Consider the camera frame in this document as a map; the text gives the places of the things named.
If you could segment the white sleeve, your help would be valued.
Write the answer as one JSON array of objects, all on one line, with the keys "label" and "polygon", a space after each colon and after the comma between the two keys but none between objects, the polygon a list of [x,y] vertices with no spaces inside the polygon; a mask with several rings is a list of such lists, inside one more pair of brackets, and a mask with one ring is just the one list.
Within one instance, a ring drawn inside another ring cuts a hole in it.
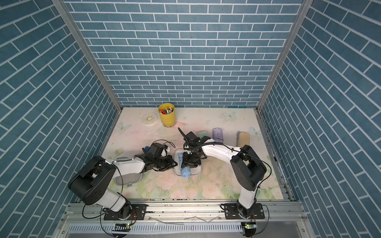
[{"label": "white sleeve", "polygon": [[[174,157],[173,157],[173,160],[177,163],[177,166],[175,166],[173,168],[174,173],[175,173],[175,175],[180,176],[180,177],[182,177],[182,176],[181,176],[181,173],[180,173],[180,164],[179,164],[178,154],[179,153],[184,153],[184,152],[185,151],[183,149],[177,149],[175,151],[175,154],[174,154]],[[191,176],[199,175],[201,173],[201,171],[202,171],[201,166],[198,166],[196,168],[190,168],[190,169],[191,169],[190,170],[191,171]]]}]

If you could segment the grey sleeve back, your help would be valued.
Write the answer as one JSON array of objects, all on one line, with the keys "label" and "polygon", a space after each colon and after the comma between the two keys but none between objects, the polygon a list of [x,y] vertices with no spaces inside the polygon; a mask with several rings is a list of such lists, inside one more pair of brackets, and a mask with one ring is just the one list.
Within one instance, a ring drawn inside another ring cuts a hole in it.
[{"label": "grey sleeve back", "polygon": [[198,136],[199,138],[203,138],[204,136],[210,137],[210,136],[209,136],[209,133],[208,133],[207,131],[199,131],[199,132],[197,133],[197,136]]}]

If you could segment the white sleeve case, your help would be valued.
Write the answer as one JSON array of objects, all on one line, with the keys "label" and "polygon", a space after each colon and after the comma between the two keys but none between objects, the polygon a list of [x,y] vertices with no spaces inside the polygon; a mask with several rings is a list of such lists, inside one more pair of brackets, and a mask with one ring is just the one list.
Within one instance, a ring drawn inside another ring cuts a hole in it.
[{"label": "white sleeve case", "polygon": [[237,135],[237,147],[250,146],[250,135],[247,132],[240,131]]}]

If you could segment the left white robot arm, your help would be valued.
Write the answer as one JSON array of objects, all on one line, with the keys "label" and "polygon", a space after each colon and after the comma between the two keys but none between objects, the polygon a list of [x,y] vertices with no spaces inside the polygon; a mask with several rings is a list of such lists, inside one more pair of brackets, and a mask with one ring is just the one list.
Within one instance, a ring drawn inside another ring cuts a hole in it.
[{"label": "left white robot arm", "polygon": [[121,157],[109,162],[101,156],[91,158],[68,183],[71,190],[85,205],[97,204],[120,213],[125,218],[131,203],[120,193],[109,189],[113,179],[125,175],[141,174],[149,170],[164,172],[178,165],[169,154],[169,148],[160,143],[151,144],[148,150],[132,158]]}]

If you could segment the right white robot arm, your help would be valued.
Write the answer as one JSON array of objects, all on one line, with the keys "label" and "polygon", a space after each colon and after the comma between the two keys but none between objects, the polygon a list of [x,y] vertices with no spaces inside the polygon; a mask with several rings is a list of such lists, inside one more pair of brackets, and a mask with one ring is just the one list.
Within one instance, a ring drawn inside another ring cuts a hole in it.
[{"label": "right white robot arm", "polygon": [[193,132],[183,136],[184,145],[182,168],[197,168],[203,159],[214,157],[231,165],[238,183],[241,185],[241,193],[237,201],[237,208],[246,212],[246,217],[254,208],[256,195],[261,182],[265,179],[267,169],[270,168],[262,161],[255,151],[249,146],[232,147],[222,142],[216,142],[208,136],[197,137]]}]

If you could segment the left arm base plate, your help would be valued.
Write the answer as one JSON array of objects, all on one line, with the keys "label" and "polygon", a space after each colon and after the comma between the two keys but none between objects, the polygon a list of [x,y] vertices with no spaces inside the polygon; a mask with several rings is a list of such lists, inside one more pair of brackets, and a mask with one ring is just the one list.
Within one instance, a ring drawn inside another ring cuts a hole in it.
[{"label": "left arm base plate", "polygon": [[147,204],[125,205],[120,211],[115,212],[103,208],[105,221],[143,220],[146,214]]}]

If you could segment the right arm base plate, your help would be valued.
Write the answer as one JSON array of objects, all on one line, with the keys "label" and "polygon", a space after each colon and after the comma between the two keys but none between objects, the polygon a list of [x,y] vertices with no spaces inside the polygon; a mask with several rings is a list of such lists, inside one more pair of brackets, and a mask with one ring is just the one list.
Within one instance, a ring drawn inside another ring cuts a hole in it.
[{"label": "right arm base plate", "polygon": [[239,203],[223,203],[220,208],[224,211],[225,219],[264,219],[264,209],[262,204],[255,203],[251,208],[247,209]]}]

